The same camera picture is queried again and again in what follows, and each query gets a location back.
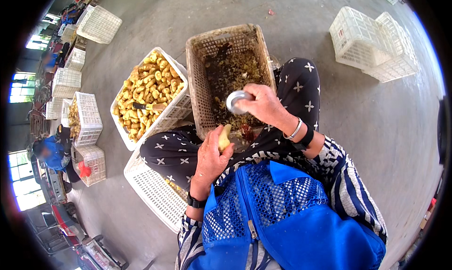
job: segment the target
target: silver bracelet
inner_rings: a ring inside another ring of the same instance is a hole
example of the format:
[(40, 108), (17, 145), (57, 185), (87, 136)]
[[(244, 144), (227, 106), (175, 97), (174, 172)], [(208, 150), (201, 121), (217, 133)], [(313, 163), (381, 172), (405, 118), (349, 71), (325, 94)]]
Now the silver bracelet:
[(298, 126), (297, 126), (297, 128), (295, 129), (295, 132), (293, 132), (293, 134), (291, 134), (289, 137), (286, 137), (286, 134), (283, 132), (282, 133), (282, 136), (285, 138), (285, 139), (293, 139), (296, 135), (297, 135), (297, 133), (298, 133), (298, 131), (300, 130), (300, 128), (302, 127), (302, 124), (303, 124), (303, 121), (302, 121), (302, 119), (300, 118), (300, 117), (297, 117), (298, 118)]

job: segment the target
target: wristwatch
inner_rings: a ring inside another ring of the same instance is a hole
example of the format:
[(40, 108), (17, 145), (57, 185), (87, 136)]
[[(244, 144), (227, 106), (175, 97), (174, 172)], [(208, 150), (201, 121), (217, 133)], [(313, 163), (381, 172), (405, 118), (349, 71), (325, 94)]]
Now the wristwatch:
[(187, 195), (187, 203), (189, 206), (193, 207), (193, 208), (204, 208), (206, 206), (207, 203), (207, 199), (203, 200), (203, 201), (198, 201), (194, 198), (192, 198), (192, 196), (189, 194)]
[(293, 143), (293, 147), (298, 150), (306, 150), (308, 145), (312, 142), (312, 138), (314, 137), (314, 129), (311, 125), (308, 123), (305, 123), (306, 127), (308, 127), (308, 131), (306, 132), (306, 135), (298, 142)]

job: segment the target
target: zipper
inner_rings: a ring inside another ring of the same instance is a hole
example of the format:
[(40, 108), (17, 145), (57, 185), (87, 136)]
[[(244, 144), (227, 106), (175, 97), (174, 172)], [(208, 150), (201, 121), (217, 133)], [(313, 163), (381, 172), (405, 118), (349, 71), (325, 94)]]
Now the zipper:
[(253, 239), (257, 238), (256, 229), (254, 228), (252, 220), (248, 220), (248, 228), (250, 228), (251, 238)]
[(248, 229), (250, 230), (251, 239), (252, 239), (251, 241), (253, 242), (254, 239), (257, 238), (257, 232), (256, 232), (256, 229), (255, 229), (253, 221), (252, 221), (253, 217), (252, 217), (252, 214), (250, 212), (251, 207), (248, 204), (248, 197), (246, 196), (245, 183), (242, 181), (241, 175), (242, 175), (241, 171), (238, 171), (238, 173), (237, 173), (237, 180), (239, 182), (240, 190), (242, 191), (243, 201), (245, 202), (246, 214), (247, 214), (248, 219), (249, 219), (248, 220)]

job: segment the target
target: red plastic bag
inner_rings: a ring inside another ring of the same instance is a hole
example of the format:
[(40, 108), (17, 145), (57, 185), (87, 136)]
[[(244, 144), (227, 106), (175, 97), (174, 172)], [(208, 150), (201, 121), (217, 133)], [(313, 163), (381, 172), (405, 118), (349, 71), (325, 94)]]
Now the red plastic bag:
[(80, 178), (91, 176), (91, 168), (85, 166), (85, 162), (79, 162)]

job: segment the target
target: zipper pull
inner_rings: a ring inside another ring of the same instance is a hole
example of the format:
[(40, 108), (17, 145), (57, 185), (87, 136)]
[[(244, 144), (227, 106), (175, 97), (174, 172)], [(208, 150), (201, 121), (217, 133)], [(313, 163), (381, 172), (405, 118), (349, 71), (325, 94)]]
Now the zipper pull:
[(248, 228), (250, 228), (251, 238), (253, 239), (257, 238), (256, 229), (254, 229), (254, 225), (251, 220), (248, 220)]

